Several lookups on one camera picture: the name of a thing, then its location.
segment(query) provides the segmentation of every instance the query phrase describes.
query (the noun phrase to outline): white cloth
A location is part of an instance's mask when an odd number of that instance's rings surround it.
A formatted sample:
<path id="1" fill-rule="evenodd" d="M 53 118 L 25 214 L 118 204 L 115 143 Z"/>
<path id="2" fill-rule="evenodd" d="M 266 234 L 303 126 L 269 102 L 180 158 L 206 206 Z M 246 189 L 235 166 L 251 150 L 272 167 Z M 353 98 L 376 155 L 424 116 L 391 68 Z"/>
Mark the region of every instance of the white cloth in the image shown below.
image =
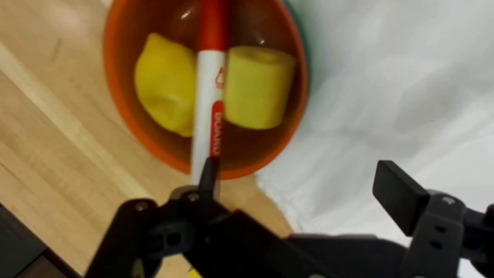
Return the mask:
<path id="1" fill-rule="evenodd" d="M 305 121 L 258 173 L 297 232 L 408 240 L 374 201 L 393 159 L 427 189 L 494 203 L 493 0 L 291 0 L 308 34 Z M 479 277 L 462 265 L 461 277 Z"/>

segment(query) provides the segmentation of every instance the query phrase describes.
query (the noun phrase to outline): bowl rim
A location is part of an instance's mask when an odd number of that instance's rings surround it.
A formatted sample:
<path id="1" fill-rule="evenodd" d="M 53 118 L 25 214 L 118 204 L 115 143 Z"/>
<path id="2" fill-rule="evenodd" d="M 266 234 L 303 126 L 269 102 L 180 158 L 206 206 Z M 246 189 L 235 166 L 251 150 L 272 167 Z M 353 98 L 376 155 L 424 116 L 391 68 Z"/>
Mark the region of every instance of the bowl rim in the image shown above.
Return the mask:
<path id="1" fill-rule="evenodd" d="M 286 7 L 285 2 L 282 0 L 272 0 L 274 5 L 277 5 L 277 10 L 283 11 L 282 17 L 288 24 L 289 33 L 292 39 L 296 41 L 296 51 L 299 56 L 299 71 L 302 75 L 300 78 L 300 87 L 302 87 L 302 95 L 300 95 L 300 102 L 297 105 L 300 116 L 292 121 L 288 127 L 288 133 L 285 139 L 277 146 L 275 152 L 266 155 L 263 159 L 258 163 L 248 166 L 248 167 L 240 167 L 234 170 L 221 170 L 220 178 L 221 180 L 238 180 L 245 178 L 249 175 L 257 173 L 258 170 L 265 169 L 269 166 L 272 161 L 275 161 L 277 156 L 280 156 L 289 143 L 294 139 L 305 115 L 306 115 L 306 107 L 308 107 L 308 98 L 309 98 L 309 67 L 308 67 L 308 54 L 305 50 L 303 37 L 302 37 L 302 30 L 299 30 L 296 19 L 291 13 L 291 10 Z M 137 136 L 137 139 L 143 144 L 143 147 L 150 152 L 155 158 L 158 158 L 161 163 L 166 163 L 169 167 L 184 173 L 191 175 L 191 166 L 187 163 L 177 161 L 169 152 L 163 150 L 163 144 L 152 139 L 147 136 L 147 130 L 143 129 L 143 126 L 133 118 L 132 112 L 126 110 L 126 98 L 120 92 L 124 92 L 123 85 L 118 82 L 120 76 L 113 70 L 113 59 L 112 59 L 112 42 L 115 41 L 116 33 L 113 33 L 113 24 L 121 22 L 123 14 L 127 11 L 129 0 L 115 0 L 113 5 L 110 7 L 110 11 L 107 14 L 107 22 L 106 22 L 106 30 L 104 30 L 104 73 L 107 78 L 107 87 L 110 90 L 110 95 L 113 98 L 113 102 L 124 119 L 126 126 L 130 129 L 130 132 Z"/>

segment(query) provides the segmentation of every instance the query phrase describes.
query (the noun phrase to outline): marker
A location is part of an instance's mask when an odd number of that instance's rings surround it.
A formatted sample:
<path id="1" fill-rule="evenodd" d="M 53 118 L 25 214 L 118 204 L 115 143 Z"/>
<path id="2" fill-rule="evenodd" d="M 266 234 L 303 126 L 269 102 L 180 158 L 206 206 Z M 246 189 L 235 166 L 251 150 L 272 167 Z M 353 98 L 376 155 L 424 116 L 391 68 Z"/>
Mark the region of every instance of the marker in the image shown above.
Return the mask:
<path id="1" fill-rule="evenodd" d="M 221 156 L 223 92 L 228 51 L 228 2 L 200 2 L 200 53 L 192 184 L 198 186 L 208 158 Z"/>

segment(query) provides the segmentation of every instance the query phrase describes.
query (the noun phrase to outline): yellow sponge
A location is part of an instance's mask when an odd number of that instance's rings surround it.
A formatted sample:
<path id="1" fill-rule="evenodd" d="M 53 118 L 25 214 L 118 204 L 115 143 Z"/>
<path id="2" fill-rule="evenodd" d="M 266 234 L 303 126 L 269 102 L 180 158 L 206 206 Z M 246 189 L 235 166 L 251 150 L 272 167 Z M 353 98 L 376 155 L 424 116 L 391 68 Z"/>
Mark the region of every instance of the yellow sponge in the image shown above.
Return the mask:
<path id="1" fill-rule="evenodd" d="M 262 48 L 237 47 L 229 51 L 226 119 L 245 129 L 269 130 L 283 122 L 296 59 Z"/>

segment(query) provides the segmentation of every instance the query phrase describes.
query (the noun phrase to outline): wooden surface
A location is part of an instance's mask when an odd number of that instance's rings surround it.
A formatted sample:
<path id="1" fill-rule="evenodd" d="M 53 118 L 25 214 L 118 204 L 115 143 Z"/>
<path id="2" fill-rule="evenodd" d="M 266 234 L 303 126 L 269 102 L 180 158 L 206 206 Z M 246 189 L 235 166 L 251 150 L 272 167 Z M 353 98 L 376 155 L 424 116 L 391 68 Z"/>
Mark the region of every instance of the wooden surface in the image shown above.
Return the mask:
<path id="1" fill-rule="evenodd" d="M 116 113 L 103 71 L 107 11 L 104 0 L 0 2 L 0 203 L 79 274 L 121 203 L 164 203 L 187 184 Z M 252 178 L 225 183 L 221 200 L 289 234 Z"/>

